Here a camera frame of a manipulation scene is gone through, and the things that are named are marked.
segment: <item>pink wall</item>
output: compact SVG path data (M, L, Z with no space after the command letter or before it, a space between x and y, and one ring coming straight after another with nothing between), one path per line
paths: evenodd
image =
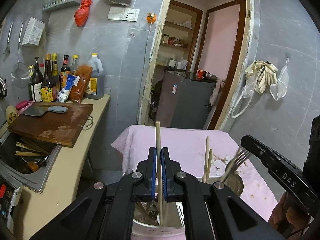
M237 4L209 15L198 69L226 79L236 41L239 10Z

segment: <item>metal strainer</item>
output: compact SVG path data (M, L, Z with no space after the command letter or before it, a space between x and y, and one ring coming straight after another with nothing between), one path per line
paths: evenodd
M22 45L22 31L26 21L22 22L20 36L19 36L19 45L18 45L18 63L13 66L11 72L12 83L18 88L25 88L29 84L30 76L29 70L26 64L19 61L21 45Z

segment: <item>refrigerator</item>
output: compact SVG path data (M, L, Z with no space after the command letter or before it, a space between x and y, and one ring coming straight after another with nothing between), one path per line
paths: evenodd
M211 110L209 99L215 85L166 71L156 121L160 121L161 127L202 129Z

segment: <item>light switch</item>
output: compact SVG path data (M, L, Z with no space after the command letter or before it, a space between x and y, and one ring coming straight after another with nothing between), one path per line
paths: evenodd
M139 12L139 9L126 8L124 9L122 20L136 22L138 20Z
M122 20L125 8L111 7L108 20Z

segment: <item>red cup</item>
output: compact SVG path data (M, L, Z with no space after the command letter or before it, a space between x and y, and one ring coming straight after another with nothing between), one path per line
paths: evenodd
M199 69L197 73L197 80L201 80L203 78L204 70Z

